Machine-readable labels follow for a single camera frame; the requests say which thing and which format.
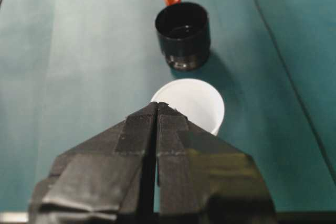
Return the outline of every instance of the white cup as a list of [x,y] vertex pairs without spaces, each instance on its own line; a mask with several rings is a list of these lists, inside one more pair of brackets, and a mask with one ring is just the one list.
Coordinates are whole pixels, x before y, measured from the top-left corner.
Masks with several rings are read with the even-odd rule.
[[151,102],[165,102],[188,119],[217,135],[224,119],[224,101],[209,83],[197,79],[179,79],[160,88]]

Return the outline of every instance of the cup rim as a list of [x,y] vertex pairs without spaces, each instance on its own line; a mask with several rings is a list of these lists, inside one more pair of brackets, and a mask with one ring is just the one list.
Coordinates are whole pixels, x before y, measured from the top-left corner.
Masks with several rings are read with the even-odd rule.
[[217,135],[218,131],[219,131],[219,128],[220,126],[222,125],[223,123],[223,120],[224,120],[224,115],[225,115],[225,105],[224,105],[224,100],[223,100],[223,97],[222,95],[218,92],[218,90],[212,86],[210,83],[206,82],[206,81],[203,81],[203,80],[200,80],[200,79],[194,79],[194,78],[182,78],[182,79],[177,79],[177,80],[174,80],[174,81],[170,81],[168,83],[166,83],[165,85],[163,85],[161,88],[159,88],[157,90],[157,92],[153,95],[152,99],[151,99],[151,102],[156,102],[156,98],[159,96],[159,94],[169,88],[170,86],[173,86],[175,85],[176,83],[178,82],[197,82],[198,84],[201,84],[201,85],[204,85],[204,86],[208,86],[210,87],[214,93],[216,94],[218,100],[219,100],[219,109],[221,111],[221,116],[220,116],[220,120],[218,120],[215,124],[215,127],[211,130],[211,134],[213,135]]
[[[205,15],[206,15],[206,22],[204,23],[204,25],[203,25],[203,26],[199,29],[199,31],[197,31],[195,34],[190,35],[189,37],[186,37],[186,38],[171,38],[171,37],[168,37],[168,36],[162,34],[162,33],[159,31],[158,27],[157,27],[157,19],[158,19],[158,17],[159,17],[159,16],[161,15],[161,13],[163,13],[165,10],[167,10],[167,9],[169,9],[169,8],[174,8],[174,7],[179,6],[179,5],[184,5],[184,4],[192,4],[192,5],[196,5],[196,6],[200,7],[200,8],[204,11],[204,13],[205,13]],[[164,37],[166,40],[172,40],[172,41],[185,41],[185,40],[189,40],[189,39],[192,39],[192,38],[196,37],[197,35],[199,35],[199,34],[204,30],[204,28],[209,24],[209,14],[208,14],[207,10],[206,10],[202,5],[200,5],[200,4],[198,4],[198,3],[195,3],[195,2],[180,2],[180,3],[176,3],[176,4],[173,4],[173,5],[169,5],[169,6],[166,6],[165,8],[163,8],[163,9],[157,14],[157,16],[156,16],[156,18],[155,18],[155,21],[154,21],[154,24],[155,24],[156,32],[157,32],[160,36]]]

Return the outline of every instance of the teal table surface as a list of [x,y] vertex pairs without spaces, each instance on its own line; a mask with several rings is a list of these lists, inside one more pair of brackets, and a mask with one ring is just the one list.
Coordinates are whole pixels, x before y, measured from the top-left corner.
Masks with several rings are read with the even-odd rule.
[[3,0],[0,211],[25,210],[56,155],[179,78],[205,80],[221,93],[219,137],[254,157],[277,211],[336,210],[336,5],[184,1],[208,10],[212,37],[208,62],[191,72],[171,70],[161,55],[154,19],[163,0]]

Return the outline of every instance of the black cup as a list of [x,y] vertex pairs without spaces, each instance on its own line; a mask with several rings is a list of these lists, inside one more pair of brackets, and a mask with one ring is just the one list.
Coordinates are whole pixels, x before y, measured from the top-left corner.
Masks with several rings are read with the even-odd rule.
[[207,11],[198,4],[181,2],[160,11],[155,27],[162,54],[177,70],[192,70],[209,57],[210,30]]

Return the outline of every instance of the black plastic container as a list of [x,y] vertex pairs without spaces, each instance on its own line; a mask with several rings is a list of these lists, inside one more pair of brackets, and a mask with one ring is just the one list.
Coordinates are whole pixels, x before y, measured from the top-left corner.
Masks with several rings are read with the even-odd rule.
[[162,54],[177,70],[192,70],[209,57],[210,30],[207,11],[199,4],[181,2],[159,12],[155,27]]

